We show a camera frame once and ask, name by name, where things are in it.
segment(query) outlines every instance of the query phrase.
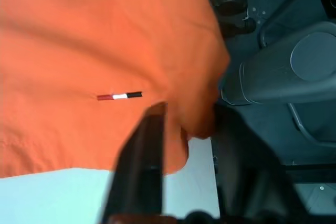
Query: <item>orange shirt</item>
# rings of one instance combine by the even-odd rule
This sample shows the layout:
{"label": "orange shirt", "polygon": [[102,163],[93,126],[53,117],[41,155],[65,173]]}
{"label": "orange shirt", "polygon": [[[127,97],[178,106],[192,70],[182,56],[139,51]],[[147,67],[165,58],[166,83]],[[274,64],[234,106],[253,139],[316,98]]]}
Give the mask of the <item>orange shirt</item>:
{"label": "orange shirt", "polygon": [[0,0],[0,31],[0,177],[111,169],[159,101],[166,172],[185,164],[187,134],[213,130],[229,60],[208,0]]}

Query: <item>gray cylindrical object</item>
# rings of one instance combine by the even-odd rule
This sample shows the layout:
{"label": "gray cylindrical object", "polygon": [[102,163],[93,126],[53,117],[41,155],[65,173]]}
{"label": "gray cylindrical object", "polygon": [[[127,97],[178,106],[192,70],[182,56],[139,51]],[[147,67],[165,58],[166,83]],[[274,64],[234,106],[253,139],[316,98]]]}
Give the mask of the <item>gray cylindrical object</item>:
{"label": "gray cylindrical object", "polygon": [[222,97],[233,105],[336,98],[336,24],[321,22],[264,48],[228,74]]}

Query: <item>orange fabric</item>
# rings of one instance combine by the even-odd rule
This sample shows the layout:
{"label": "orange fabric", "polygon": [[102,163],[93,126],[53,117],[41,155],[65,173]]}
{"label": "orange fabric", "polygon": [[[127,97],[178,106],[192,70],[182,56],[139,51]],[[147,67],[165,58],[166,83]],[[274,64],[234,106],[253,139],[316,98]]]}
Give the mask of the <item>orange fabric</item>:
{"label": "orange fabric", "polygon": [[[146,107],[168,102],[165,171],[212,132],[228,64],[208,0],[0,0],[1,167],[110,169]],[[142,98],[96,95],[143,91]]]}

